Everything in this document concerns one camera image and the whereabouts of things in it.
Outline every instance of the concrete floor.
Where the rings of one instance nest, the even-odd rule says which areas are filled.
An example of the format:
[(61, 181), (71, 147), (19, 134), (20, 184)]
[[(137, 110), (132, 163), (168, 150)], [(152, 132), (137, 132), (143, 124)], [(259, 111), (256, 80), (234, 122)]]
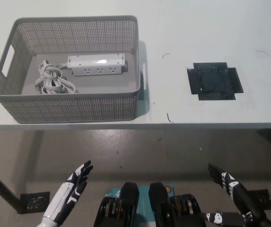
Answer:
[[(172, 183), (176, 194), (194, 194), (205, 212), (236, 211), (209, 177), (208, 162), (271, 194), (271, 144), (254, 130), (0, 131), (0, 179), (16, 195), (53, 196), (88, 159), (94, 169), (64, 227), (93, 226), (104, 192), (125, 181)], [(0, 227), (35, 227), (41, 217), (16, 214), (0, 197)]]

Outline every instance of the white table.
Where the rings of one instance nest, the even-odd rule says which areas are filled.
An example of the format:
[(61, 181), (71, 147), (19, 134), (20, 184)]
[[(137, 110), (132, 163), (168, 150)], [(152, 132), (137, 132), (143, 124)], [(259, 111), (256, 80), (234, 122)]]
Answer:
[[(0, 129), (271, 128), (270, 0), (2, 0), (0, 57), (20, 17), (101, 15), (138, 19), (146, 90), (139, 116), (130, 122), (18, 124), (0, 104)], [(199, 101), (190, 93), (186, 68), (223, 61), (236, 67), (244, 93), (236, 100)]]

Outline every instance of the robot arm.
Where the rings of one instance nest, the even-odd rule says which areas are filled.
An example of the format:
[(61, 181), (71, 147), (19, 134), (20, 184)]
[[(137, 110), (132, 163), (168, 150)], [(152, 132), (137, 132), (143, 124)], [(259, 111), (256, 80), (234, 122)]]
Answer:
[(235, 180), (225, 170), (213, 164), (208, 165), (208, 170), (214, 182), (227, 192), (240, 211), (240, 214), (207, 214), (208, 221), (212, 217), (215, 220), (215, 224), (223, 226), (233, 226), (236, 223), (234, 226), (244, 226), (245, 224), (246, 226), (271, 227), (271, 221), (267, 219), (263, 208), (254, 201), (248, 190), (240, 182)]
[(37, 227), (59, 227), (66, 220), (87, 185), (87, 175), (93, 166), (88, 161), (77, 168), (61, 185)]

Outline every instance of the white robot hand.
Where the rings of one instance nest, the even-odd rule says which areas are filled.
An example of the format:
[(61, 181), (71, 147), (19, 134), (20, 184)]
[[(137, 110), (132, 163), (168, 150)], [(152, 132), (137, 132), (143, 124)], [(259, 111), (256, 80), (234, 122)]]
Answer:
[(37, 227), (59, 227), (66, 220), (87, 185), (87, 175), (93, 166), (88, 161), (77, 168), (61, 185)]

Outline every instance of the electrical outlet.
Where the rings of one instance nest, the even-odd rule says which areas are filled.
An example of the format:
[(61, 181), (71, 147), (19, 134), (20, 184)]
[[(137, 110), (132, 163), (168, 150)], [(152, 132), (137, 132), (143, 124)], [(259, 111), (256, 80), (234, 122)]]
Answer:
[(68, 56), (67, 68), (75, 76), (122, 74), (125, 54), (97, 54)]

